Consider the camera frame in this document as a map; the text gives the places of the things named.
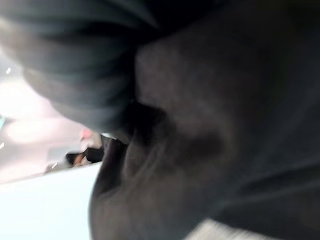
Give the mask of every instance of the blurry background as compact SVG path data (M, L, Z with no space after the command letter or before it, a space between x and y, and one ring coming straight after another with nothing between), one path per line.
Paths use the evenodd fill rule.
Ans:
M0 49L0 184L41 174L83 149L83 129L37 95Z

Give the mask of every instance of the skin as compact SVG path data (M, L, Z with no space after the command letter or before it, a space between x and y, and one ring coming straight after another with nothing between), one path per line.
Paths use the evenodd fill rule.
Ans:
M74 163L73 163L73 166L81 164L82 159L84 159L84 157L85 156L83 153L80 153L78 156L76 156Z

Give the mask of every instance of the hair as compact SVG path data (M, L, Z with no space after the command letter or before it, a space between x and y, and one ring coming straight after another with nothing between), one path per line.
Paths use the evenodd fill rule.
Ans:
M70 166L73 166L74 163L75 163L75 160L76 160L76 157L81 154L81 152L77 152L77 153L67 153L65 155L65 159L66 159L66 162L70 165Z

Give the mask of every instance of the light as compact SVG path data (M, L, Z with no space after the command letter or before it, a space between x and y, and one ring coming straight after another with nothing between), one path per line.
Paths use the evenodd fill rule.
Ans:
M11 73L11 67L8 67L8 69L5 71L6 74Z
M51 167L51 169L54 169L55 166L57 166L58 163L56 162L55 164L53 164L53 166Z

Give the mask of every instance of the dark hair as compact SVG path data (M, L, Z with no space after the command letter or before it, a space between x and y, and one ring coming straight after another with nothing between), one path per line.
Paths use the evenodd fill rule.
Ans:
M76 157L81 154L81 152L77 152L77 153L67 153L65 155L65 159L66 159L66 162L70 165L70 166L73 166L74 163L75 163L75 160L76 160Z

